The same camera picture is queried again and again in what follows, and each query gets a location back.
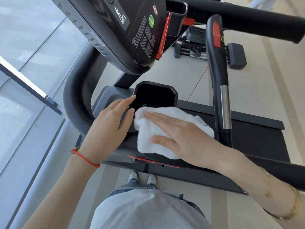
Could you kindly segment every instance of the hand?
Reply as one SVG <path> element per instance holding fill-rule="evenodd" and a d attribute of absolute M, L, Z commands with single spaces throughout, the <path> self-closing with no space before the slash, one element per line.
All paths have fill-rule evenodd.
<path fill-rule="evenodd" d="M 100 164 L 123 142 L 132 123 L 135 110 L 129 109 L 122 124 L 124 111 L 135 100 L 133 95 L 127 99 L 116 100 L 100 112 L 89 129 L 79 153 L 95 164 Z"/>
<path fill-rule="evenodd" d="M 172 118 L 161 113 L 145 112 L 146 119 L 158 125 L 171 138 L 153 136 L 151 142 L 170 149 L 182 160 L 203 168 L 219 171 L 228 150 L 194 123 Z"/>

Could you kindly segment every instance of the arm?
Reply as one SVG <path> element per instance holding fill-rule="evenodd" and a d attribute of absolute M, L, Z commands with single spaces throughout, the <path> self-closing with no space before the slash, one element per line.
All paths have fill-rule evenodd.
<path fill-rule="evenodd" d="M 292 188 L 266 173 L 238 150 L 220 144 L 193 123 L 155 112 L 145 113 L 145 117 L 171 137 L 154 136 L 152 143 L 165 146 L 192 165 L 229 177 L 273 215 L 286 215 L 294 208 Z M 275 219 L 284 229 L 305 228 L 305 196 L 299 195 L 295 216 L 289 220 Z"/>
<path fill-rule="evenodd" d="M 100 164 L 124 140 L 132 123 L 134 109 L 130 109 L 122 124 L 120 119 L 135 96 L 116 100 L 92 124 L 78 153 L 95 164 Z M 96 168 L 72 155 L 58 182 L 45 197 L 23 229 L 68 228 L 86 184 Z"/>

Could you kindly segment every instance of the person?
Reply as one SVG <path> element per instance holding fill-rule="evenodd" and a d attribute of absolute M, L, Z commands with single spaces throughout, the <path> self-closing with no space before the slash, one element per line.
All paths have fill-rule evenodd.
<path fill-rule="evenodd" d="M 265 11 L 272 11 L 276 0 L 253 0 L 248 7 Z"/>
<path fill-rule="evenodd" d="M 101 111 L 78 153 L 94 164 L 102 163 L 123 142 L 131 126 L 136 96 L 116 100 Z M 225 147 L 195 124 L 159 113 L 145 113 L 171 138 L 153 136 L 152 143 L 169 148 L 184 161 L 214 170 L 236 182 L 284 229 L 305 228 L 305 197 L 292 186 L 268 174 L 241 152 Z M 68 228 L 84 188 L 96 167 L 74 154 L 58 182 L 23 229 Z M 154 176 L 139 187 L 135 172 L 129 183 L 115 190 L 95 210 L 91 229 L 211 228 L 196 205 L 157 189 Z"/>

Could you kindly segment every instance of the green button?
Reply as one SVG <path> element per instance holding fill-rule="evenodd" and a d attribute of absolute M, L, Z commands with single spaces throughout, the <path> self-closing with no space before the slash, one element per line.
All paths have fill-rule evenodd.
<path fill-rule="evenodd" d="M 152 15 L 150 15 L 148 22 L 149 22 L 150 27 L 153 28 L 153 26 L 155 24 L 155 20 L 153 19 Z"/>

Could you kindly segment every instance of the black cup holder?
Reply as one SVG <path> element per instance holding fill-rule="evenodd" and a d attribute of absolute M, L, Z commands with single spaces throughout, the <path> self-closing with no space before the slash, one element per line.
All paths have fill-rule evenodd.
<path fill-rule="evenodd" d="M 158 84 L 150 81 L 139 83 L 134 90 L 137 96 L 135 101 L 129 106 L 135 111 L 141 107 L 175 107 L 178 101 L 177 91 L 168 85 Z"/>
<path fill-rule="evenodd" d="M 188 13 L 188 4 L 180 0 L 165 0 L 167 14 L 171 13 L 167 35 L 178 36 Z"/>

